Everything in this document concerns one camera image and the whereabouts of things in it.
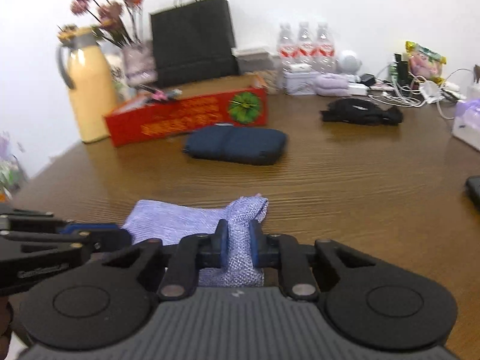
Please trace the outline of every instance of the pink vase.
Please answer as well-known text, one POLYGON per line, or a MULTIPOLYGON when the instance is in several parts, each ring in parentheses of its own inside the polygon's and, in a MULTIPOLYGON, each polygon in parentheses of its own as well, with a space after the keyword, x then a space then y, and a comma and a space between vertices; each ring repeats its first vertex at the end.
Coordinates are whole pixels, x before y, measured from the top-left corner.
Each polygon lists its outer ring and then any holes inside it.
POLYGON ((128 86, 135 87, 157 81, 151 40, 125 46, 122 53, 128 86))

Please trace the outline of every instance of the ribbed gray panel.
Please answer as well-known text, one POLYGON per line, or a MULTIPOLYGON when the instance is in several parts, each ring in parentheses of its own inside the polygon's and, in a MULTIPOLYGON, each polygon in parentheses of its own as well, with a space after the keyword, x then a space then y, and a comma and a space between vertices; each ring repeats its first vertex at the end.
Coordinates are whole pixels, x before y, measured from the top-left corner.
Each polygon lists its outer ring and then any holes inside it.
POLYGON ((34 346, 22 360, 452 360, 442 347, 414 354, 364 349, 337 334, 311 303, 276 287, 198 288, 162 303, 124 342, 90 352, 34 346))

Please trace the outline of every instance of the wooden table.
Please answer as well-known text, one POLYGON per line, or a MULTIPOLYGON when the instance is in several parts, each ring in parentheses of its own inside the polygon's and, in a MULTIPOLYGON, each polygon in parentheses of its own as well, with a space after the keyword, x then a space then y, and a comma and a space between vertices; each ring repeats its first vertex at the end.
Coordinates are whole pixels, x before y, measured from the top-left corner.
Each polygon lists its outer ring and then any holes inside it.
POLYGON ((185 137, 78 144, 15 197, 19 208, 121 224, 139 199, 222 207, 270 200, 266 232, 332 238, 446 286, 459 306, 448 347, 480 358, 480 214, 464 182, 480 153, 452 138, 434 106, 404 109, 399 127, 322 124, 327 99, 271 96, 269 127, 289 135, 274 166, 202 161, 185 137))

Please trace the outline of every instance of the metal pin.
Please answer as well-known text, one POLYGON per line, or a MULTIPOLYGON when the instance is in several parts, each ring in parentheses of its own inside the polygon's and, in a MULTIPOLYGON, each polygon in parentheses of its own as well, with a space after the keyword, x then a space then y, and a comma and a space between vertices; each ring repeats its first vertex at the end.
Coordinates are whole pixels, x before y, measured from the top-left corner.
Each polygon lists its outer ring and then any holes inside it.
POLYGON ((315 293, 316 289, 311 284, 300 283, 294 285, 292 291, 297 296, 310 296, 315 293))
POLYGON ((161 294, 169 298, 176 298, 185 293, 185 288, 178 284, 169 284, 162 288, 161 294))

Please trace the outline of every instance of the yellow thermos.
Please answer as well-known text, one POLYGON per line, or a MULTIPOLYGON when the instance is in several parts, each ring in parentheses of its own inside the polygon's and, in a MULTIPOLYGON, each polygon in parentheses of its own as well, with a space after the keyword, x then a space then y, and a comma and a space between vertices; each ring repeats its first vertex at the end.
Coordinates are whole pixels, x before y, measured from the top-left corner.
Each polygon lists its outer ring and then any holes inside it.
POLYGON ((69 88, 80 137, 85 143, 108 137, 110 134, 103 116, 117 104, 110 66, 91 28, 79 28, 68 37, 61 38, 61 41, 57 50, 57 64, 69 88), (63 47, 70 50, 66 69, 62 58, 63 47))

